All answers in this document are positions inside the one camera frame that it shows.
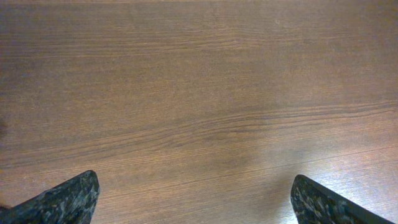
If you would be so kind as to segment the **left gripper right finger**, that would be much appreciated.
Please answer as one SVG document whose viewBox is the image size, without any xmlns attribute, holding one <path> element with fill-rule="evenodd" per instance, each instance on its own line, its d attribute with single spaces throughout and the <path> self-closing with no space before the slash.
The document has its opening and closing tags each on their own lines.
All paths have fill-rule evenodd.
<svg viewBox="0 0 398 224">
<path fill-rule="evenodd" d="M 296 175 L 290 201 L 299 224 L 393 224 L 305 175 Z"/>
</svg>

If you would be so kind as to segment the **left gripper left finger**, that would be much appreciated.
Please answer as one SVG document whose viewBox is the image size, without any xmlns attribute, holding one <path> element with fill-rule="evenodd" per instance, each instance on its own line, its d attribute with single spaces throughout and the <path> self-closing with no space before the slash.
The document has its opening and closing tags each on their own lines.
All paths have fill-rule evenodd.
<svg viewBox="0 0 398 224">
<path fill-rule="evenodd" d="M 15 207 L 1 207 L 1 223 L 89 224 L 99 196 L 96 172 L 87 170 Z"/>
</svg>

